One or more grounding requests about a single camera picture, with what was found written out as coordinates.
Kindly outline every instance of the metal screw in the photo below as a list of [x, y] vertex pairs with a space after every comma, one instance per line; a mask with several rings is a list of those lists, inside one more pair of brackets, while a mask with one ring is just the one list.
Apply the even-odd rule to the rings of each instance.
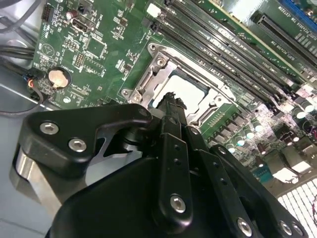
[[51, 122], [45, 122], [42, 123], [40, 125], [40, 130], [41, 132], [43, 132], [44, 134], [47, 135], [55, 135], [56, 133], [58, 133], [59, 128], [56, 124], [51, 123]]
[[141, 98], [140, 98], [139, 96], [135, 96], [135, 97], [134, 97], [134, 101], [138, 102], [138, 101], [140, 101], [140, 100], [141, 100]]
[[293, 223], [292, 225], [294, 230], [296, 230], [299, 235], [304, 236], [303, 231], [295, 223]]
[[252, 229], [250, 225], [242, 218], [239, 218], [237, 221], [239, 229], [245, 234], [247, 237], [252, 236]]
[[222, 147], [219, 147], [218, 150], [219, 150], [222, 154], [224, 154], [224, 155], [226, 154], [226, 151], [225, 151]]
[[139, 113], [145, 117], [148, 115], [148, 113], [144, 109], [139, 109]]
[[164, 65], [166, 65], [166, 60], [163, 57], [159, 57], [157, 60], [157, 64], [160, 67], [163, 67]]
[[128, 91], [126, 91], [126, 90], [123, 90], [123, 91], [122, 91], [122, 94], [123, 94], [124, 96], [128, 96], [128, 95], [129, 95]]
[[195, 135], [198, 135], [198, 133], [199, 133], [199, 132], [198, 132], [195, 128], [193, 128], [193, 127], [191, 128], [191, 131], [192, 131]]
[[157, 47], [155, 45], [151, 45], [150, 48], [152, 51], [155, 51], [157, 49]]
[[177, 121], [176, 121], [174, 118], [170, 117], [169, 120], [170, 120], [173, 124], [177, 124]]
[[183, 199], [181, 199], [179, 196], [171, 196], [170, 198], [170, 205], [172, 208], [178, 212], [178, 213], [184, 213], [186, 210], [186, 205]]
[[73, 151], [81, 153], [87, 149], [86, 143], [81, 139], [71, 139], [68, 143], [68, 146]]
[[282, 228], [282, 230], [283, 230], [286, 234], [288, 234], [289, 236], [292, 235], [292, 230], [289, 228], [289, 226], [288, 226], [285, 222], [280, 221], [280, 222], [279, 222], [279, 226]]

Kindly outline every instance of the black mechanical arm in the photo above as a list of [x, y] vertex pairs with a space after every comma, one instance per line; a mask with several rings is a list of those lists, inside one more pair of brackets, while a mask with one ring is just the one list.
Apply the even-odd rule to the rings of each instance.
[[[28, 116], [11, 173], [54, 215], [48, 237], [307, 238], [230, 152], [208, 149], [184, 109], [168, 93], [156, 116], [137, 104]], [[131, 151], [142, 156], [85, 184], [93, 157]]]

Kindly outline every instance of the wire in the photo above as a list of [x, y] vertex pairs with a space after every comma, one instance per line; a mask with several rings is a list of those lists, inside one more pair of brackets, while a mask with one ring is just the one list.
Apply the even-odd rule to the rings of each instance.
[[36, 92], [39, 97], [40, 100], [38, 101], [37, 105], [25, 110], [25, 111], [21, 111], [21, 112], [4, 112], [4, 111], [0, 111], [0, 116], [5, 116], [5, 117], [18, 117], [18, 116], [23, 116], [26, 114], [30, 114], [30, 113], [34, 113], [38, 110], [38, 108], [41, 106], [41, 104], [44, 102], [44, 97], [43, 94], [40, 92], [40, 90], [34, 85], [33, 80], [29, 80], [28, 81], [28, 86], [30, 88], [32, 88], [34, 90], [34, 92]]
[[25, 53], [25, 54], [34, 54], [35, 50], [25, 47], [18, 46], [7, 46], [0, 45], [0, 51], [9, 51], [9, 52], [17, 52], [17, 53]]
[[0, 65], [2, 65], [3, 67], [5, 67], [6, 69], [20, 75], [20, 76], [23, 76], [26, 74], [27, 70], [20, 67], [20, 66], [17, 66], [16, 64], [8, 61], [6, 58], [3, 58], [0, 56]]
[[14, 5], [18, 2], [20, 2], [21, 0], [0, 0], [0, 9], [2, 8], [6, 8], [8, 6]]
[[[14, 22], [11, 21], [6, 16], [0, 18], [0, 23], [4, 26], [12, 25]], [[30, 35], [27, 31], [23, 30], [21, 27], [15, 29], [15, 32], [26, 42], [28, 42], [31, 46], [36, 46], [36, 39]]]
[[34, 55], [30, 55], [30, 54], [22, 54], [17, 52], [8, 52], [8, 51], [0, 51], [0, 56], [7, 56], [7, 57], [22, 59], [22, 60], [32, 60], [34, 57]]
[[14, 22], [12, 25], [9, 25], [6, 28], [0, 29], [0, 34], [9, 33], [12, 31], [15, 31], [20, 26], [23, 25], [23, 23], [33, 14], [33, 12], [38, 8], [38, 6], [41, 4], [42, 1], [45, 0], [35, 0], [35, 2], [30, 6], [30, 8], [24, 13], [24, 15]]

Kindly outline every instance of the capacitor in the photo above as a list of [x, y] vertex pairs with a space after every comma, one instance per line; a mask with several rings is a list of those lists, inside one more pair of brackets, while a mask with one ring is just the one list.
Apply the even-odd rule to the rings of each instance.
[[259, 167], [259, 168], [262, 168], [264, 166], [264, 161], [263, 159], [261, 159], [259, 156], [256, 156], [256, 165]]
[[49, 71], [49, 81], [53, 88], [65, 88], [71, 82], [71, 75], [64, 68], [54, 67]]
[[306, 113], [301, 108], [295, 108], [293, 114], [298, 119], [303, 119], [306, 116]]
[[238, 146], [244, 146], [245, 141], [244, 141], [244, 139], [243, 139], [242, 136], [237, 136], [237, 137], [235, 138], [235, 140], [236, 140]]
[[284, 142], [286, 143], [287, 146], [290, 146], [290, 145], [293, 144], [293, 140], [291, 139], [290, 136], [286, 137], [286, 138], [284, 139]]
[[294, 142], [299, 141], [299, 137], [298, 137], [297, 134], [295, 134], [295, 133], [293, 133], [293, 134], [291, 135], [291, 139], [292, 139]]
[[311, 113], [313, 110], [315, 110], [315, 107], [308, 101], [303, 101], [301, 106], [304, 108], [306, 113]]
[[263, 144], [259, 143], [257, 144], [258, 150], [261, 153], [261, 155], [265, 155], [266, 154], [266, 150], [265, 147], [263, 146]]
[[66, 13], [66, 19], [69, 21], [73, 18], [76, 18], [77, 16], [78, 16], [78, 11], [76, 10], [70, 10]]
[[252, 125], [253, 125], [254, 130], [255, 130], [256, 132], [261, 132], [261, 131], [263, 131], [263, 126], [261, 125], [260, 122], [254, 121], [254, 122], [252, 123]]
[[253, 139], [255, 136], [254, 132], [249, 127], [244, 129], [244, 133], [248, 139]]
[[226, 148], [230, 153], [234, 153], [236, 151], [233, 144], [227, 144]]
[[300, 120], [297, 125], [307, 134], [310, 134], [314, 129], [314, 126], [306, 118]]

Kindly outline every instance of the screw hole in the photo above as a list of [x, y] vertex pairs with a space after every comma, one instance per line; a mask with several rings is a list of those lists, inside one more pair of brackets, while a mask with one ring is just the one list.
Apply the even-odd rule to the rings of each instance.
[[221, 178], [220, 181], [222, 182], [223, 185], [228, 185], [227, 181], [224, 180], [223, 178]]
[[182, 162], [180, 162], [179, 159], [174, 159], [174, 163], [175, 163], [177, 166], [181, 166], [181, 165], [182, 165]]

